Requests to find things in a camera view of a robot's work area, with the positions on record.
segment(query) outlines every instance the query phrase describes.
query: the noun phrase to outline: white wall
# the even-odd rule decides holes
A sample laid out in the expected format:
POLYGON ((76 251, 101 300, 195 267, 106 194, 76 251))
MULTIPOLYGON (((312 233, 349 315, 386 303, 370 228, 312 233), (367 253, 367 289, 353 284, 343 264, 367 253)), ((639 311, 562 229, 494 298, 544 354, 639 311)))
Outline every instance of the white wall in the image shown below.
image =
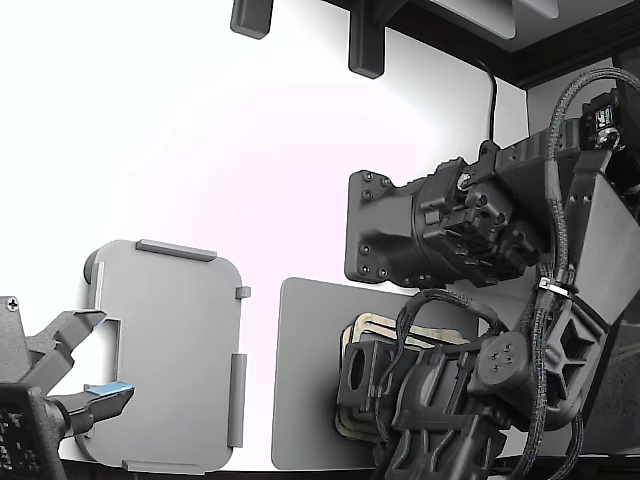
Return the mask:
MULTIPOLYGON (((0 292, 27 334, 84 306, 82 267, 114 239, 216 250, 253 298, 245 448, 232 470, 270 470, 278 293, 302 276, 343 276, 347 180, 396 184, 487 131, 485 74, 388 32, 387 71, 347 69, 348 14, 276 0, 271 34, 229 29, 232 0, 0 3, 0 292)), ((497 141, 527 135, 525 93, 500 83, 497 141)), ((108 378, 96 332, 55 393, 108 378)), ((81 458, 66 441, 66 458, 81 458)))

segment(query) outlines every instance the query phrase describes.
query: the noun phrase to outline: gray metal part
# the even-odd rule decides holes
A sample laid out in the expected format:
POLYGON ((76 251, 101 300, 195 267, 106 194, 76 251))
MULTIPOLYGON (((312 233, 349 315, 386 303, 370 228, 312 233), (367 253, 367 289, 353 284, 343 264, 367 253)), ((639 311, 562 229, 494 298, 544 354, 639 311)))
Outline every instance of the gray metal part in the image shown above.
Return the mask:
POLYGON ((17 382, 31 368, 20 310, 7 308, 12 298, 0 297, 0 382, 17 382))
POLYGON ((201 475, 227 463, 229 439, 242 443, 242 425, 229 425, 230 411, 241 419, 244 403, 242 368, 232 376, 241 278, 213 252, 198 251, 197 258, 189 252, 119 240, 88 260, 90 305, 120 321, 114 380, 136 388, 122 415, 76 437, 99 463, 201 475))
POLYGON ((611 325, 640 289, 640 227, 602 175, 595 178, 592 198, 576 197, 591 208, 575 285, 611 325))
MULTIPOLYGON (((334 426, 340 337, 362 313, 396 318, 410 297, 290 278, 282 285, 272 461, 280 470, 373 468, 369 443, 347 440, 334 426)), ((425 305, 416 325, 477 337, 478 320, 453 305, 425 305)))

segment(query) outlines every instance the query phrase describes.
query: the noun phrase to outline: screw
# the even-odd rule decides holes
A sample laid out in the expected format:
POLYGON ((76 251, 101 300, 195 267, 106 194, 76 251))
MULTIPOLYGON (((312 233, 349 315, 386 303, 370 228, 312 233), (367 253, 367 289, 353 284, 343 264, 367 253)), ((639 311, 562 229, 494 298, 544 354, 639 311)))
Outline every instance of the screw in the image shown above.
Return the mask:
POLYGON ((480 195, 480 198, 476 200, 476 208, 484 207, 487 204, 487 197, 484 195, 480 195))
POLYGON ((463 173, 462 175, 460 175, 458 177, 458 190, 468 190, 469 186, 467 185, 467 183, 469 182, 469 180, 471 180, 471 175, 468 172, 463 173))
POLYGON ((7 300, 7 310, 9 310, 10 312, 17 312, 19 308, 20 305, 18 304, 17 298, 11 297, 7 300))

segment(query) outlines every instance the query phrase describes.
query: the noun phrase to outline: black clip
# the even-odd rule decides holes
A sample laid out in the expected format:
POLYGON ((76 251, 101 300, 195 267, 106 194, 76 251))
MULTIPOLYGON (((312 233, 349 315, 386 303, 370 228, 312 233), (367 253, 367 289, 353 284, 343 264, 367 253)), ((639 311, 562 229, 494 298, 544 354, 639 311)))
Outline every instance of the black clip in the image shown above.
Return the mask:
POLYGON ((231 30, 260 40, 271 30, 273 0, 234 0, 231 30))
POLYGON ((349 70, 368 78, 384 73, 385 27, 408 0, 354 0, 349 30, 349 70))

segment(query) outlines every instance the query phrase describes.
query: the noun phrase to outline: gray flat panel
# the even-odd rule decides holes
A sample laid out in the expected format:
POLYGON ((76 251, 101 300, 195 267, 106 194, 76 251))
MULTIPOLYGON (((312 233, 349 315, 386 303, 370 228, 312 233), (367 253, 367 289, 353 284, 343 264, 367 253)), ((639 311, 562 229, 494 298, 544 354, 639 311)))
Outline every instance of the gray flat panel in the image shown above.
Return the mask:
POLYGON ((89 271, 89 305, 119 320, 115 380, 136 390, 121 416, 77 437, 81 449, 129 471, 223 467, 229 443, 242 444, 242 425, 229 422, 230 401, 243 407, 242 398, 230 400, 230 389, 244 392, 242 369, 232 378, 242 287, 236 268, 213 252, 116 241, 90 257, 89 271))
MULTIPOLYGON (((347 440, 334 428, 340 335, 362 313, 396 318, 410 298, 366 288, 290 278, 282 285, 272 460, 280 470, 373 467, 372 444, 347 440)), ((478 320, 433 302, 416 325, 458 330, 475 339, 478 320)))
POLYGON ((516 35, 512 0, 431 0, 462 18, 489 30, 494 35, 511 39, 516 35))

